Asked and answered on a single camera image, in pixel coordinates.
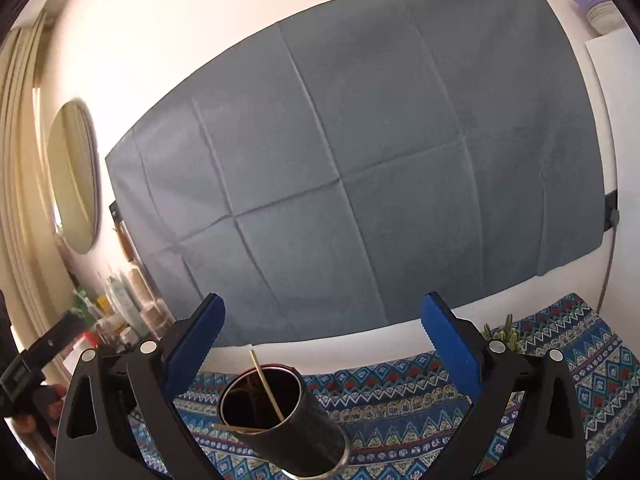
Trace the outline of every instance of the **beige curtain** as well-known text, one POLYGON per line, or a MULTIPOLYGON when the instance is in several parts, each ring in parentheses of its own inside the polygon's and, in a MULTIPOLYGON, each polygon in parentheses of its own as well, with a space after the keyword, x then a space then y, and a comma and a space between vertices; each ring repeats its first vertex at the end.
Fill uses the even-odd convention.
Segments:
MULTIPOLYGON (((27 347, 72 304, 73 285, 56 249, 52 205, 40 163, 33 88, 44 15, 12 30, 0 48, 0 288, 27 347)), ((60 359, 45 374, 66 384, 60 359)))

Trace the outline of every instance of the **patterned tablecloth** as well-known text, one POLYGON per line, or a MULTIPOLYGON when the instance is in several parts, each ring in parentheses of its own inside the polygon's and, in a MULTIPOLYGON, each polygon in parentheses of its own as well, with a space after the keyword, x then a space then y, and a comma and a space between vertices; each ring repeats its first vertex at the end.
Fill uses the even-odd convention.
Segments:
MULTIPOLYGON (((640 362, 575 294, 515 324, 524 334, 526 353, 544 355, 558 348, 567 359, 582 409, 591 479, 624 439, 640 406, 640 362)), ((219 394, 233 377, 198 375, 175 406, 226 479, 287 480, 232 434, 211 427, 219 394)), ((467 398, 449 381, 435 352, 305 380, 351 438, 350 464, 337 477, 344 480, 417 480, 468 409, 467 398)), ((478 470, 498 462, 521 401, 522 393, 512 395, 478 470)), ((147 464, 166 472, 139 415, 132 418, 132 427, 147 464)))

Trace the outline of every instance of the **cactus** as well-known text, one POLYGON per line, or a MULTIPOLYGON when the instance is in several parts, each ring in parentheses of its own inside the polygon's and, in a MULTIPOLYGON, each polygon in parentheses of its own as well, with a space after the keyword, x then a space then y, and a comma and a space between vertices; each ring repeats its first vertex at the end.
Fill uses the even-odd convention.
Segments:
POLYGON ((520 342, 520 332, 513 325, 513 314, 509 314, 504 322, 504 326, 491 330, 486 324, 482 329, 482 337, 487 341, 497 339, 502 341, 512 352, 524 354, 524 346, 520 342))

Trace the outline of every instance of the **gray cloth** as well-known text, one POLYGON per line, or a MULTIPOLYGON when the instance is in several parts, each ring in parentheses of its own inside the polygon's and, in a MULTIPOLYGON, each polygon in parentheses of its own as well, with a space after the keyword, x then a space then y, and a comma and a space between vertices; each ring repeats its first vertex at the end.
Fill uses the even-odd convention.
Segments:
POLYGON ((334 0, 185 79, 107 157, 172 312, 218 345, 460 306, 599 247, 590 102, 545 0, 334 0))

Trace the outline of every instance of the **wooden skewer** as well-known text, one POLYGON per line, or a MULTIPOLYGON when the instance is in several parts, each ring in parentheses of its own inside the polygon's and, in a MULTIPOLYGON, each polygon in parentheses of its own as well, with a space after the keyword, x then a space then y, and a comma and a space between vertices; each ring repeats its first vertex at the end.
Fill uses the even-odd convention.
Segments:
POLYGON ((254 362, 255 370, 258 372, 258 375, 260 376, 260 380, 262 381, 262 386, 264 387, 264 391, 267 392, 267 396, 269 397, 269 400, 271 401, 271 405, 273 406, 273 409, 275 410, 276 415, 278 415, 280 422, 283 422, 284 416, 280 411, 280 407, 276 402, 276 398, 273 396, 271 388, 269 387, 269 383, 267 383, 267 378, 264 376, 264 372, 262 371, 262 367, 258 362, 258 358, 255 356, 255 352, 253 348, 249 349, 249 354, 251 354, 251 361, 254 362))
POLYGON ((257 428, 243 428, 242 426, 230 426, 228 424, 212 423, 211 425, 212 427, 217 428, 218 430, 238 431, 239 433, 260 433, 261 431, 265 431, 265 430, 259 430, 257 428))

